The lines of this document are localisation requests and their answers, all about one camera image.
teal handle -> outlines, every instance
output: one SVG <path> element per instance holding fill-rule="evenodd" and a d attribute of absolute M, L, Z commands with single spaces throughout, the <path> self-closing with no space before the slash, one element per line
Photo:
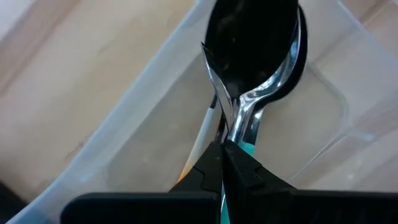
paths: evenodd
<path fill-rule="evenodd" d="M 242 148 L 245 152 L 247 152 L 250 156 L 253 156 L 255 145 L 247 143 L 247 142 L 240 142 L 238 144 L 240 148 Z M 229 215 L 228 215 L 228 208 L 226 207 L 226 201 L 223 203 L 221 209 L 221 224 L 229 224 Z"/>

plastic tray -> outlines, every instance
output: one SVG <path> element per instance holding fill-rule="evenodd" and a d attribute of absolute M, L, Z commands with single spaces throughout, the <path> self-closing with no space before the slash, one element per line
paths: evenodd
<path fill-rule="evenodd" d="M 199 44 L 214 2 L 197 1 L 68 169 L 10 223 L 56 223 L 63 206 L 87 192 L 173 186 L 214 94 Z M 300 2 L 308 64 L 297 88 L 267 106 L 255 153 L 296 187 L 398 190 L 391 180 L 398 166 L 398 51 L 389 45 L 398 23 L 384 18 L 393 13 L 382 6 L 397 8 L 366 2 Z"/>

wooden table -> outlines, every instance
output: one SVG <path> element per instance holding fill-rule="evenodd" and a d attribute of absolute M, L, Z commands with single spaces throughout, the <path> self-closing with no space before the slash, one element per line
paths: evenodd
<path fill-rule="evenodd" d="M 57 178 L 192 0 L 1 0 L 0 180 L 31 201 Z"/>

wooden surface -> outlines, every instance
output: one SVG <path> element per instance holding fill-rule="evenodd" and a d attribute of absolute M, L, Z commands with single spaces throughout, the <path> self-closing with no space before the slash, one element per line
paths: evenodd
<path fill-rule="evenodd" d="M 66 168 L 193 1 L 0 4 L 15 12 L 0 24 L 0 180 L 32 200 Z"/>

clear plastic container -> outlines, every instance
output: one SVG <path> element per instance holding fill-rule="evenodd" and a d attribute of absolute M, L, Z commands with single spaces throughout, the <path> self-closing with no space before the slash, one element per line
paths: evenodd
<path fill-rule="evenodd" d="M 87 192 L 173 186 L 214 94 L 200 56 L 214 2 L 197 1 L 68 169 L 10 223 L 57 223 Z M 398 190 L 397 5 L 300 3 L 308 63 L 296 89 L 267 105 L 256 159 L 298 188 Z"/>

